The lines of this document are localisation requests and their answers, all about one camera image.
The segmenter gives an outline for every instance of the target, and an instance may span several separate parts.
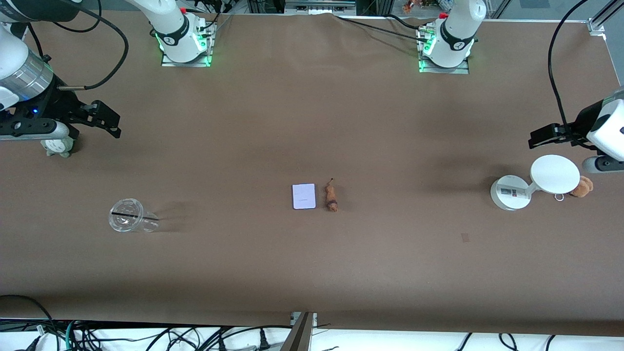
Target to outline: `round white lamp base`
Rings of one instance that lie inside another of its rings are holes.
[[[492,184],[490,195],[501,209],[515,211],[526,207],[531,202],[528,188],[529,185],[522,178],[506,175]]]

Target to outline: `gray floor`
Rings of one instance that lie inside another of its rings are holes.
[[[502,18],[561,19],[577,2],[578,0],[512,0]],[[97,0],[84,0],[84,3],[89,8],[97,8]],[[606,3],[607,0],[590,0],[573,13],[570,19],[588,19]],[[104,9],[136,10],[136,7],[124,0],[102,0],[102,6]],[[609,20],[605,25],[605,32],[615,71],[620,78],[620,84],[624,84],[624,11]]]

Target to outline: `brown plush toy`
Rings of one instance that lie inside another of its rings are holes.
[[[585,195],[589,194],[592,190],[593,182],[588,177],[581,175],[581,181],[578,183],[577,187],[570,192],[570,195],[574,197],[585,197]]]
[[[331,212],[338,212],[338,202],[336,201],[336,189],[331,185],[331,182],[334,181],[332,178],[325,187],[325,192],[327,193],[327,208]]]

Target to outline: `brown sausage-shaped toy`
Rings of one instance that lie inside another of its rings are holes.
[[[331,212],[338,212],[338,201],[336,201],[336,189],[334,189],[331,182],[334,181],[332,178],[325,187],[325,192],[327,193],[327,208]]]

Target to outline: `transparent cup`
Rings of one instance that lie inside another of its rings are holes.
[[[124,199],[110,209],[109,224],[117,232],[153,232],[158,229],[158,217],[138,200]]]

